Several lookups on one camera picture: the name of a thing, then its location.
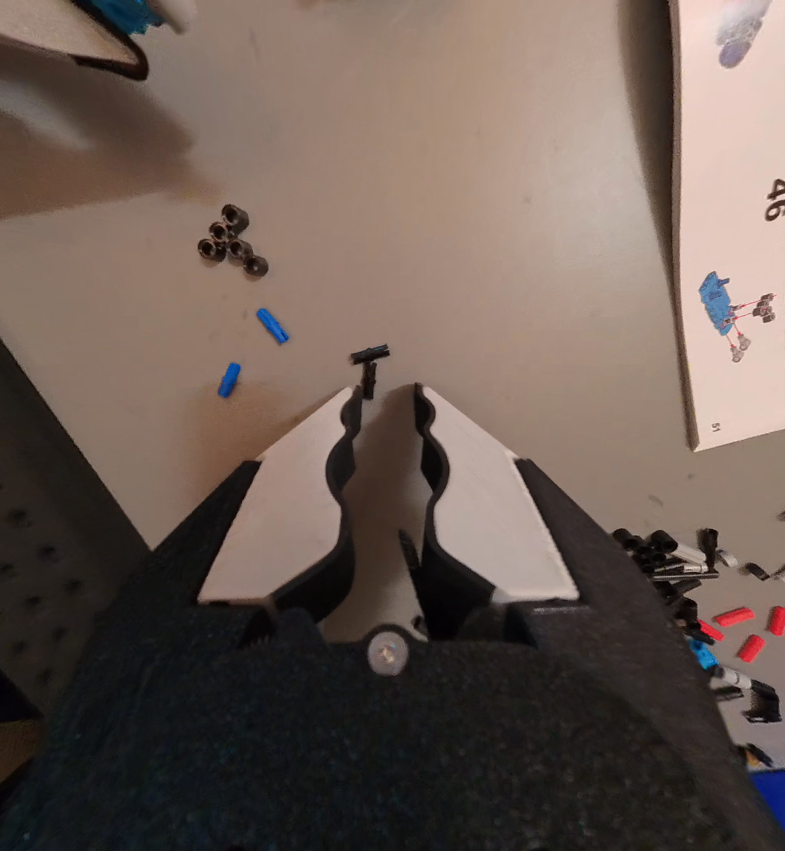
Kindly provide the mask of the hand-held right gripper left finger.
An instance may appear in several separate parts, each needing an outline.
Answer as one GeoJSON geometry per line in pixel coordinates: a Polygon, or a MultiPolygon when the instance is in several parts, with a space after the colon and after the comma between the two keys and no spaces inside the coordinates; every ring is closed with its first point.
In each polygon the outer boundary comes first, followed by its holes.
{"type": "Polygon", "coordinates": [[[358,386],[339,391],[255,459],[198,604],[304,609],[317,623],[342,604],[355,575],[344,489],[363,400],[358,386]]]}

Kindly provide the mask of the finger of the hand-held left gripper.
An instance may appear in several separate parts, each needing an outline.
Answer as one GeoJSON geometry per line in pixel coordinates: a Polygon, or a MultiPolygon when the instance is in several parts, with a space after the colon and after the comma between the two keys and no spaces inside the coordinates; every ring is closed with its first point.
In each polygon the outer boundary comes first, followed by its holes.
{"type": "Polygon", "coordinates": [[[157,1],[156,15],[178,35],[186,34],[197,17],[196,1],[157,1]]]}
{"type": "Polygon", "coordinates": [[[150,72],[142,48],[91,2],[0,1],[0,43],[136,82],[150,72]]]}

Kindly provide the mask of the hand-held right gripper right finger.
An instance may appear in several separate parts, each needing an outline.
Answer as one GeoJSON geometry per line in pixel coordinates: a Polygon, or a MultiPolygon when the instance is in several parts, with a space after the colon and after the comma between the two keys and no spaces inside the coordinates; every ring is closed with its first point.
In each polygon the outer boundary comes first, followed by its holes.
{"type": "Polygon", "coordinates": [[[427,633],[453,639],[484,610],[571,610],[579,589],[526,484],[526,459],[432,388],[414,386],[430,488],[414,586],[427,633]]]}

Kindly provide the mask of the blue beam brick assembly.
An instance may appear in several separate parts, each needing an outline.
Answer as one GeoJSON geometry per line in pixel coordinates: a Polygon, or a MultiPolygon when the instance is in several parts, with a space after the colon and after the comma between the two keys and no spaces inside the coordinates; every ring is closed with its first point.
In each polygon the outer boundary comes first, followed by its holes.
{"type": "Polygon", "coordinates": [[[73,1],[92,16],[108,22],[127,36],[144,35],[163,27],[164,17],[148,1],[73,1]]]}

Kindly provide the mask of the black T-shaped pin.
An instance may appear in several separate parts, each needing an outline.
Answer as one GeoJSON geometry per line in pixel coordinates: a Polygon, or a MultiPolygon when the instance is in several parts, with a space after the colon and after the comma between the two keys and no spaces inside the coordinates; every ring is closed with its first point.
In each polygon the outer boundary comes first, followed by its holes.
{"type": "Polygon", "coordinates": [[[377,362],[390,356],[391,352],[387,344],[370,346],[350,354],[352,365],[361,368],[361,390],[364,399],[374,400],[377,386],[377,362]]]}

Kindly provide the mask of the grey desk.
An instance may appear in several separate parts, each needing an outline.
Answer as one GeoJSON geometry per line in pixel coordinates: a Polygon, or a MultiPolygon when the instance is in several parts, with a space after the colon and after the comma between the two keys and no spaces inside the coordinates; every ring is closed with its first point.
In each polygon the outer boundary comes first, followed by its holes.
{"type": "Polygon", "coordinates": [[[665,2],[199,2],[143,38],[145,82],[0,43],[0,336],[150,548],[387,343],[331,636],[415,613],[417,381],[607,533],[714,527],[785,562],[785,431],[688,446],[667,24],[665,2]],[[227,203],[265,277],[198,254],[227,203]]]}

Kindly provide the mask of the pile of small brick parts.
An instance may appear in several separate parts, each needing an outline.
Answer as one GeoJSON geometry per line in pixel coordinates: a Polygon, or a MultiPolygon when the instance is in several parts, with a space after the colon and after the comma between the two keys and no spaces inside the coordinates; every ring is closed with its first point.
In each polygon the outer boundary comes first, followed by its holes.
{"type": "Polygon", "coordinates": [[[748,770],[785,770],[785,562],[738,558],[712,527],[695,542],[662,529],[613,538],[670,611],[748,770]]]}

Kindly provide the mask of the instruction booklet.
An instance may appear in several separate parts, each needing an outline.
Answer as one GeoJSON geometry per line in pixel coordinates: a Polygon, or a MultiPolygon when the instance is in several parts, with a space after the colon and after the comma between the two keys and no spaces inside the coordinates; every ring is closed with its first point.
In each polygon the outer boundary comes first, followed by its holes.
{"type": "Polygon", "coordinates": [[[785,1],[670,2],[693,450],[785,430],[785,1]]]}

